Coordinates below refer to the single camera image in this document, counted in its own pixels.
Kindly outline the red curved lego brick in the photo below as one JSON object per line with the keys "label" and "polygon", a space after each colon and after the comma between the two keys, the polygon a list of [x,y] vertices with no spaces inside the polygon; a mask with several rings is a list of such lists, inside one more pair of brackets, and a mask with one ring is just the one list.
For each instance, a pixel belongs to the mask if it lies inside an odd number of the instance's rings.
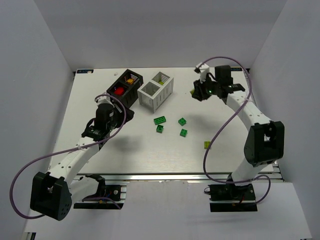
{"label": "red curved lego brick", "polygon": [[114,94],[117,96],[122,96],[126,92],[126,89],[123,86],[118,86],[114,90]]}

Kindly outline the orange long lego brick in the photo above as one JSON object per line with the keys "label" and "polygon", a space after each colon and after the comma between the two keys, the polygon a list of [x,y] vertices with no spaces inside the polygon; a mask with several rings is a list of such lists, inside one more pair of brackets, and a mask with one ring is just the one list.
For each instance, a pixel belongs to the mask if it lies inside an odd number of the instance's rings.
{"label": "orange long lego brick", "polygon": [[132,85],[132,84],[134,84],[135,79],[129,78],[129,79],[127,79],[125,82],[126,82],[127,84],[129,84],[129,85]]}

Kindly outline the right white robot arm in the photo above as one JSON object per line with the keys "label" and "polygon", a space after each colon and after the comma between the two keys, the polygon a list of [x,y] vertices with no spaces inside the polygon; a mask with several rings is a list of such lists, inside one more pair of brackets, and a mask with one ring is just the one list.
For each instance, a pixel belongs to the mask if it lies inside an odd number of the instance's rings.
{"label": "right white robot arm", "polygon": [[207,64],[199,64],[194,71],[192,98],[204,101],[217,96],[239,117],[248,131],[244,144],[244,159],[228,178],[230,184],[248,185],[266,166],[284,155],[285,127],[281,121],[272,121],[250,101],[249,93],[240,83],[234,83],[229,65],[217,66],[214,73]]}

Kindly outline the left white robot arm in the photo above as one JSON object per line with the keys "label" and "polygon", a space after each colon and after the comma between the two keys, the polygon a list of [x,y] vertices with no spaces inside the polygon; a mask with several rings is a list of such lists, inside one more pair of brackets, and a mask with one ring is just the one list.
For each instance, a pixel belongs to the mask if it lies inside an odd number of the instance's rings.
{"label": "left white robot arm", "polygon": [[119,130],[134,117],[134,111],[118,102],[106,101],[97,106],[74,150],[46,173],[38,172],[32,180],[30,208],[55,220],[63,220],[74,203],[106,201],[105,179],[98,174],[87,174],[78,181],[74,178],[84,165]]}

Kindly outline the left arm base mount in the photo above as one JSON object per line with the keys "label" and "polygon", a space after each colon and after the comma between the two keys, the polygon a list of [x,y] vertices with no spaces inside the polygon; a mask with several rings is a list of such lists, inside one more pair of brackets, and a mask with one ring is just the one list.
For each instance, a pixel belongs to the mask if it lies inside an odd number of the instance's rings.
{"label": "left arm base mount", "polygon": [[74,209],[120,210],[125,203],[127,186],[98,174],[87,174],[72,182],[70,192]]}

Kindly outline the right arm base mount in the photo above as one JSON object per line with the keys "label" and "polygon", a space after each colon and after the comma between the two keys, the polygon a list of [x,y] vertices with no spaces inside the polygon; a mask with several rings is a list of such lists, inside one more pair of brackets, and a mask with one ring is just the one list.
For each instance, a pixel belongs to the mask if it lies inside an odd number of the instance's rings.
{"label": "right arm base mount", "polygon": [[209,206],[212,213],[257,212],[256,195],[252,180],[234,182],[229,176],[226,180],[214,179],[205,189],[209,196]]}

